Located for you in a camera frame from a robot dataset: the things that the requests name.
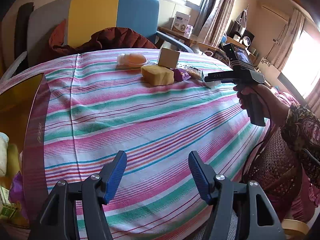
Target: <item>purple snack package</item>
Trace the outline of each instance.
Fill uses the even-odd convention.
[[[25,219],[28,219],[26,203],[25,203],[24,193],[23,193],[22,175],[20,171],[13,177],[12,184],[9,190],[9,201],[11,203],[20,202],[21,204],[20,214]]]
[[[173,78],[177,82],[181,82],[182,80],[188,80],[191,76],[182,68],[173,69]]]

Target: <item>blue gripper pad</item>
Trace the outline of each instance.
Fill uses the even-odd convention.
[[[117,192],[124,170],[127,166],[126,153],[124,151],[119,151],[111,164],[113,165],[113,170],[111,171],[107,180],[107,188],[104,195],[104,200],[106,203],[109,203],[109,201],[114,198]]]
[[[214,191],[213,178],[216,175],[213,168],[202,162],[197,151],[189,153],[188,164],[201,199],[208,205],[212,205],[213,198],[211,193]]]

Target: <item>device handle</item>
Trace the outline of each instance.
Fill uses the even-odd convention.
[[[238,84],[239,92],[241,92],[244,87],[245,85]],[[248,95],[241,94],[241,99],[244,101],[244,104],[247,108],[247,115],[250,117],[250,122],[258,126],[266,126],[264,121],[263,106],[258,98],[258,95],[252,93]]]

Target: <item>striped tablecloth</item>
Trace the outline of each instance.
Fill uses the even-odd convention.
[[[118,152],[128,156],[115,198],[104,206],[113,239],[183,239],[211,208],[200,199],[188,168],[197,150],[217,173],[238,179],[244,160],[266,128],[250,124],[233,84],[209,89],[188,80],[152,87],[139,68],[117,67],[119,53],[140,52],[156,62],[159,50],[116,49],[59,58],[32,67],[7,83],[44,72],[51,90],[44,138],[50,191],[59,179],[75,182],[99,172]],[[190,53],[180,63],[205,73],[229,70]],[[81,203],[80,237],[86,238]]]

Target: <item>yellow sponge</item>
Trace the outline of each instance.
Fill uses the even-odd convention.
[[[153,86],[173,84],[173,71],[158,65],[144,65],[141,67],[141,74],[145,81]]]

